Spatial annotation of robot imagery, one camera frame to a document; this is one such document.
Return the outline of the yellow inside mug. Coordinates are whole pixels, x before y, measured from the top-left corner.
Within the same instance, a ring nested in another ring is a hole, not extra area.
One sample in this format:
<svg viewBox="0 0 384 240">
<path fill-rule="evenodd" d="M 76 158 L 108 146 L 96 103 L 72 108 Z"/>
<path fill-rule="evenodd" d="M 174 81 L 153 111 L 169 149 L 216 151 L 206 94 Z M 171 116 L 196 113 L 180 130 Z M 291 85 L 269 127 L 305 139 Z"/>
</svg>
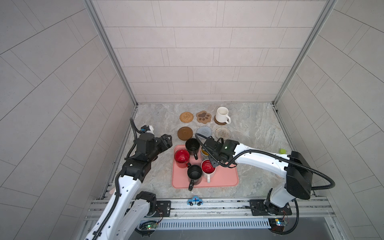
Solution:
<svg viewBox="0 0 384 240">
<path fill-rule="evenodd" d="M 201 147 L 201 157 L 202 157 L 202 160 L 209 159 L 209 154 L 202 147 Z"/>
</svg>

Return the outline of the multicolour woven round coaster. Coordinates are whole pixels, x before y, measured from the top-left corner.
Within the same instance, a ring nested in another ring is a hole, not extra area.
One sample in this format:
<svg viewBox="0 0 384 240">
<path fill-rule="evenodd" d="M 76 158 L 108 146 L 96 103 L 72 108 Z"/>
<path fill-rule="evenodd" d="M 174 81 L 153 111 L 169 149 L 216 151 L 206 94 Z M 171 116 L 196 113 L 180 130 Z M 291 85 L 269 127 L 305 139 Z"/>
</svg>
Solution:
<svg viewBox="0 0 384 240">
<path fill-rule="evenodd" d="M 228 140 L 231 136 L 231 132 L 225 127 L 220 127 L 216 129 L 215 136 L 217 139 L 222 138 L 223 140 Z"/>
</svg>

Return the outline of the grey-blue woven round coaster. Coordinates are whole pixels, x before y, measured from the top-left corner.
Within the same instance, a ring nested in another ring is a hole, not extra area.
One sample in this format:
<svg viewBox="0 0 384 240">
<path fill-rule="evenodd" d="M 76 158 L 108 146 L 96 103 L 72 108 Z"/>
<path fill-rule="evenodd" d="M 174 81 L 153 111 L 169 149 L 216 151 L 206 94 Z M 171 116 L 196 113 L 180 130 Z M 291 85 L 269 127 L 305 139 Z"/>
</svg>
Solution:
<svg viewBox="0 0 384 240">
<path fill-rule="evenodd" d="M 203 135 L 203 136 L 205 136 L 207 138 L 212 136 L 212 130 L 211 130 L 211 128 L 209 128 L 207 126 L 200 127 L 197 130 L 197 133 L 201 134 L 201 135 Z"/>
</svg>

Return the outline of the dark brown wooden coaster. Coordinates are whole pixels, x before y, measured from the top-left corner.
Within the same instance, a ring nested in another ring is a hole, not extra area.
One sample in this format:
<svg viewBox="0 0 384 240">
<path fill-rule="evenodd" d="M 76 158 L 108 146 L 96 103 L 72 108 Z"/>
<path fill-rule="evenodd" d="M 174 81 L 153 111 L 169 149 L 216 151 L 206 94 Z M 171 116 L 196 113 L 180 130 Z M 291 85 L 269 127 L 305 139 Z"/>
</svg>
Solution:
<svg viewBox="0 0 384 240">
<path fill-rule="evenodd" d="M 193 137 L 193 130 L 189 127 L 181 127 L 177 132 L 178 138 L 187 141 Z"/>
</svg>

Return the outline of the paw shaped cork coaster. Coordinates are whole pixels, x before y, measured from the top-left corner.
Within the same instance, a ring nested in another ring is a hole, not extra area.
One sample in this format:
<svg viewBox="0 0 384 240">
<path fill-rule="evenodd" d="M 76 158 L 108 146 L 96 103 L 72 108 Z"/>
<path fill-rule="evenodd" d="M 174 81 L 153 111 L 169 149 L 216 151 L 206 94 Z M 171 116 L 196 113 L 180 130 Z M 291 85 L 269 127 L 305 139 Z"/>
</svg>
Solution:
<svg viewBox="0 0 384 240">
<path fill-rule="evenodd" d="M 208 124 L 212 120 L 212 114 L 207 111 L 200 111 L 196 114 L 197 121 L 202 124 Z"/>
</svg>

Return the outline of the woven rattan round coaster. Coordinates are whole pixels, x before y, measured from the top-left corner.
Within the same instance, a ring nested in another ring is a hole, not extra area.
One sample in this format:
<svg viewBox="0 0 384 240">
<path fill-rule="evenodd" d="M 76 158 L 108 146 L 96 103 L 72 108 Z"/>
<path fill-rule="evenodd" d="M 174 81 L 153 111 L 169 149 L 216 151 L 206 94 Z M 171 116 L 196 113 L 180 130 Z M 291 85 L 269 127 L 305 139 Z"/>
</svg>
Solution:
<svg viewBox="0 0 384 240">
<path fill-rule="evenodd" d="M 190 113 L 190 112 L 183 112 L 183 113 L 180 114 L 179 119 L 183 123 L 190 123 L 190 122 L 193 121 L 194 115 L 192 113 Z"/>
</svg>

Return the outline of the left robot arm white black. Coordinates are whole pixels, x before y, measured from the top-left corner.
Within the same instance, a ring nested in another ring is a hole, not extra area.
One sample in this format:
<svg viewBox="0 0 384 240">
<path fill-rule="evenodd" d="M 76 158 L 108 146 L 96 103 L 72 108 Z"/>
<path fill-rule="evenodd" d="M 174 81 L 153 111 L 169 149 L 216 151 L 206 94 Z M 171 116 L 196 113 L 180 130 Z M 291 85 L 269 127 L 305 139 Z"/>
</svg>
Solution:
<svg viewBox="0 0 384 240">
<path fill-rule="evenodd" d="M 156 195 L 137 191 L 159 154 L 173 145 L 172 136 L 155 137 L 149 125 L 138 129 L 130 120 L 134 144 L 125 157 L 122 169 L 115 177 L 115 191 L 87 240 L 127 240 L 142 219 L 156 212 Z"/>
</svg>

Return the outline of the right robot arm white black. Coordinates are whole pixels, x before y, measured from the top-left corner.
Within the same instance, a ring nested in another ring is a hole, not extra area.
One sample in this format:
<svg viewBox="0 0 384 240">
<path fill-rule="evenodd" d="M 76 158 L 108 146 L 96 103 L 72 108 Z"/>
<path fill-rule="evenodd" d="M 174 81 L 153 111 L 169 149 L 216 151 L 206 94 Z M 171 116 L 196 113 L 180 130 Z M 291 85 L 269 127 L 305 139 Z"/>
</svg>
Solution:
<svg viewBox="0 0 384 240">
<path fill-rule="evenodd" d="M 235 168 L 238 164 L 246 164 L 283 178 L 278 187 L 269 190 L 262 203 L 243 206 L 243 209 L 251 210 L 253 215 L 285 217 L 288 215 L 285 208 L 289 202 L 309 200 L 312 191 L 328 190 L 336 185 L 333 179 L 311 168 L 299 152 L 292 151 L 289 155 L 274 154 L 250 148 L 234 140 L 215 140 L 198 133 L 195 137 L 208 153 L 214 167 Z"/>
</svg>

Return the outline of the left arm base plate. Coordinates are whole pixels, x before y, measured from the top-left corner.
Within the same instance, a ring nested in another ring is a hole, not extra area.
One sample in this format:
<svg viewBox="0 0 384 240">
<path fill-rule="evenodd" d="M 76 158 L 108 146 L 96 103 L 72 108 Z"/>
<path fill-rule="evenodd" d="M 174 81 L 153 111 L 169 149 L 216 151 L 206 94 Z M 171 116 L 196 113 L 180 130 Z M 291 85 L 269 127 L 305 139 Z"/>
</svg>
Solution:
<svg viewBox="0 0 384 240">
<path fill-rule="evenodd" d="M 169 217 L 171 212 L 171 201 L 157 201 L 155 212 L 148 214 L 146 218 Z"/>
</svg>

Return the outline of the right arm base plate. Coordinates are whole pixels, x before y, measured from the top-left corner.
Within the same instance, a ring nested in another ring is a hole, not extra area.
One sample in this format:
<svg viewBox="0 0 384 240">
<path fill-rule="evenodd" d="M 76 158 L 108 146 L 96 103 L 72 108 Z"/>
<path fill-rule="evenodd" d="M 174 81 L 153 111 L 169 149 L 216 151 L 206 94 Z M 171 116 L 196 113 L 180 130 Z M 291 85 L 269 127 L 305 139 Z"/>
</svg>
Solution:
<svg viewBox="0 0 384 240">
<path fill-rule="evenodd" d="M 265 200 L 250 200 L 249 205 L 244 208 L 251 210 L 253 216 L 290 216 L 293 214 L 288 203 L 283 208 L 279 208 L 271 203 L 265 203 Z"/>
</svg>

